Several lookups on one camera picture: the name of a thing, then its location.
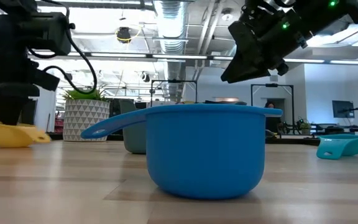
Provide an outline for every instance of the yellow scoop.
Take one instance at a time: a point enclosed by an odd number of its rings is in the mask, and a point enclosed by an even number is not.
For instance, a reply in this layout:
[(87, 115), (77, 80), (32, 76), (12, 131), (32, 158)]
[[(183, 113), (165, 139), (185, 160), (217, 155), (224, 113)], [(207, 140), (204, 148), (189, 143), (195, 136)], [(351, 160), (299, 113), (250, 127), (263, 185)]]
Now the yellow scoop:
[(5, 125), (0, 122), (0, 147), (27, 147), (33, 143), (48, 143), (50, 137), (29, 124)]

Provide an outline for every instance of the ventilation duct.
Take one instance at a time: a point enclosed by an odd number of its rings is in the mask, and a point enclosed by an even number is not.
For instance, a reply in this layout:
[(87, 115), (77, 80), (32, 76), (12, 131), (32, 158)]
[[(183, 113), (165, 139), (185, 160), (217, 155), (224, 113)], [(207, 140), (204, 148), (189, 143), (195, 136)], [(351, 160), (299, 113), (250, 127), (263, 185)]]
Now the ventilation duct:
[[(163, 38), (184, 38), (187, 2), (154, 1), (154, 7), (158, 15), (158, 35)], [(164, 54), (183, 54), (185, 51), (185, 43), (180, 40), (161, 40), (160, 44)], [(181, 62), (165, 62), (165, 78), (184, 80), (184, 68)], [(168, 85), (170, 99), (180, 100), (182, 89), (183, 84)]]

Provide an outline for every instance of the geometric patterned planter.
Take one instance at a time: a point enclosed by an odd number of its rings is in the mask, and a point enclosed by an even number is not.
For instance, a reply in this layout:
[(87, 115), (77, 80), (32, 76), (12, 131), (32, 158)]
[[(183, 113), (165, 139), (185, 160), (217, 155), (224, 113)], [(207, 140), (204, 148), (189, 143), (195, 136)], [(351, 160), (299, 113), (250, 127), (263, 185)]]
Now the geometric patterned planter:
[(105, 141), (107, 137), (83, 139), (81, 132), (88, 127), (108, 119), (110, 103), (99, 100), (67, 100), (63, 124), (64, 141)]

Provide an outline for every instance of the metal frame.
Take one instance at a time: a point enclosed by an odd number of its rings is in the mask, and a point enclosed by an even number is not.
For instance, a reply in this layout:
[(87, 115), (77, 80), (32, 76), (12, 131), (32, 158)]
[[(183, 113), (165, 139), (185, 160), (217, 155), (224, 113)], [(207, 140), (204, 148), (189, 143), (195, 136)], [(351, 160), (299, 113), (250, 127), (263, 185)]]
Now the metal frame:
[[(254, 92), (254, 86), (259, 86), (258, 89), (256, 89), (256, 91)], [(292, 125), (295, 125), (295, 106), (294, 106), (294, 100), (293, 100), (293, 85), (280, 85), (280, 84), (276, 84), (276, 83), (270, 83), (270, 84), (251, 84), (251, 106), (254, 105), (254, 94), (256, 92), (258, 92), (258, 90), (262, 87), (267, 87), (267, 88), (277, 88), (279, 86), (281, 86), (287, 93), (289, 93), (291, 95), (291, 110), (292, 110)], [(291, 92), (289, 92), (285, 87), (290, 87), (291, 88)]]
[(196, 80), (151, 80), (151, 89), (150, 89), (150, 107), (153, 106), (153, 84), (155, 82), (167, 82), (167, 83), (194, 83), (196, 85), (196, 101), (195, 103), (198, 102), (198, 85), (197, 85), (197, 81)]

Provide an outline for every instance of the desk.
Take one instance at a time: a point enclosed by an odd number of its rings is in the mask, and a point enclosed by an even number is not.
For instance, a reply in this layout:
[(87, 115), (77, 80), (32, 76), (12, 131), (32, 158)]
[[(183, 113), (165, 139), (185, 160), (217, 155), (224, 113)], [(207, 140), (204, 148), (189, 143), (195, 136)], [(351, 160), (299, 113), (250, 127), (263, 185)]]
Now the desk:
[(0, 223), (358, 224), (358, 156), (326, 161), (301, 145), (266, 151), (264, 178), (249, 195), (200, 202), (159, 191), (145, 156), (123, 142), (0, 149)]

